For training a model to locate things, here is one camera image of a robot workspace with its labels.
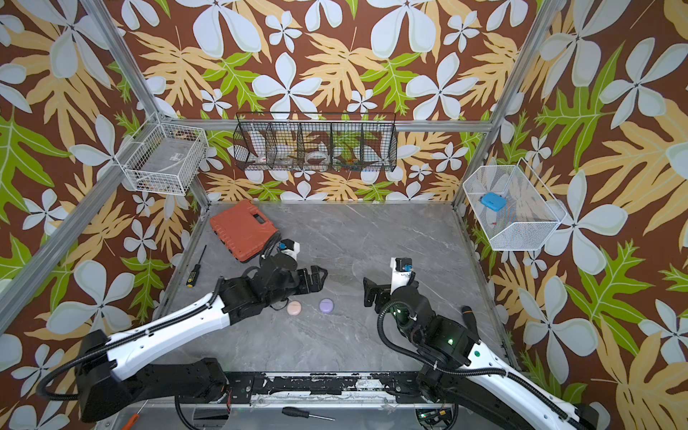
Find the purple earbud charging case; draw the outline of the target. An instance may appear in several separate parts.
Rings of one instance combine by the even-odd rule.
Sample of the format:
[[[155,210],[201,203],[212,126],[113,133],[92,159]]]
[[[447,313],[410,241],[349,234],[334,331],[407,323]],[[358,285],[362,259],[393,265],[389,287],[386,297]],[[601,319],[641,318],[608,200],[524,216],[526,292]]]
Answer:
[[[319,310],[326,315],[331,314],[334,311],[334,302],[330,298],[324,298],[319,303]]]

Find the pink earbud charging case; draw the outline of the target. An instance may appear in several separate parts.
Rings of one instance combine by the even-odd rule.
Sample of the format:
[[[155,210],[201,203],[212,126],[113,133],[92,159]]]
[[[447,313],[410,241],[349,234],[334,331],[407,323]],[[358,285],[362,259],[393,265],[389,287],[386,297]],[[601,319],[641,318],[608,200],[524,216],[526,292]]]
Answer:
[[[290,316],[297,316],[302,313],[303,306],[299,301],[290,301],[287,305],[287,312]]]

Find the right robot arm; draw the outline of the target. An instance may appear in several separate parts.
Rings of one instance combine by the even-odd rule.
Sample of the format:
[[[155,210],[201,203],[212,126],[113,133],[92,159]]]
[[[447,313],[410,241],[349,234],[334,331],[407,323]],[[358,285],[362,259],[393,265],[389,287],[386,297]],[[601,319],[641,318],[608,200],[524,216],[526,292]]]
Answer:
[[[417,281],[393,288],[364,279],[387,348],[421,363],[416,384],[433,403],[464,406],[503,429],[594,429],[598,412],[551,394],[498,358],[478,336],[467,306],[461,322],[435,313]]]

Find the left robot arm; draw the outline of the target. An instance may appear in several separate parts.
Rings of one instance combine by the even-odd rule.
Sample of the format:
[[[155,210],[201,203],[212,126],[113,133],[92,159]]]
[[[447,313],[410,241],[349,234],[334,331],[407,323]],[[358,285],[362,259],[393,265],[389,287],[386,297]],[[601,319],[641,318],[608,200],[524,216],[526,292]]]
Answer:
[[[77,358],[50,371],[39,381],[37,393],[48,401],[77,402],[85,423],[139,401],[220,399],[228,382],[215,358],[188,365],[162,365],[158,358],[293,296],[320,292],[327,270],[299,268],[298,252],[297,242],[270,240],[258,265],[236,278],[220,277],[214,290],[193,304],[130,331],[89,333]]]

